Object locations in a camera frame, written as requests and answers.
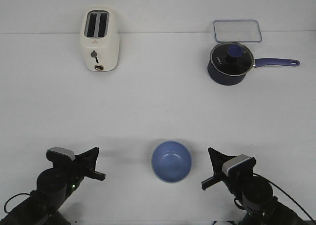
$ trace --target purple handle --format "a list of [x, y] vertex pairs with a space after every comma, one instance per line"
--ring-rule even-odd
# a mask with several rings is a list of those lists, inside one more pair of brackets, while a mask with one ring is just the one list
[[299, 66], [300, 61], [295, 59], [283, 58], [257, 58], [255, 59], [255, 68], [264, 65], [282, 65], [282, 66]]

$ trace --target blue bowl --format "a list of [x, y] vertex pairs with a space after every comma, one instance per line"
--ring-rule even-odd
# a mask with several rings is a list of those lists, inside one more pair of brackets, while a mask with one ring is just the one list
[[176, 141], [160, 144], [152, 156], [152, 167], [158, 178], [166, 182], [178, 182], [191, 170], [192, 160], [185, 146]]

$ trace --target blue knob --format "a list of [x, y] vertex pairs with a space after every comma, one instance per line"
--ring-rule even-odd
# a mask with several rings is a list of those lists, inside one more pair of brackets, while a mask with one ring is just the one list
[[227, 54], [230, 57], [238, 58], [242, 55], [243, 49], [237, 44], [230, 44], [227, 50]]

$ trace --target toaster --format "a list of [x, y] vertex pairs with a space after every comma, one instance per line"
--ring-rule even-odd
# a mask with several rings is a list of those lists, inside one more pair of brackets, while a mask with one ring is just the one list
[[119, 58], [119, 33], [115, 14], [105, 7], [90, 8], [83, 17], [80, 46], [89, 70], [110, 71]]

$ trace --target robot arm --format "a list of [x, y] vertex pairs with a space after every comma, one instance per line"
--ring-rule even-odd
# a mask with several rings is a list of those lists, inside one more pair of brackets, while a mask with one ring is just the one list
[[235, 196], [238, 208], [247, 211], [240, 225], [307, 225], [294, 211], [278, 202], [265, 178], [253, 176], [254, 157], [227, 156], [213, 148], [208, 152], [214, 173], [201, 183], [202, 189], [223, 181]]
[[99, 148], [80, 155], [54, 147], [46, 152], [53, 168], [43, 171], [37, 179], [37, 189], [0, 221], [0, 225], [67, 225], [58, 209], [79, 187], [84, 177], [104, 180], [105, 174], [96, 172]]

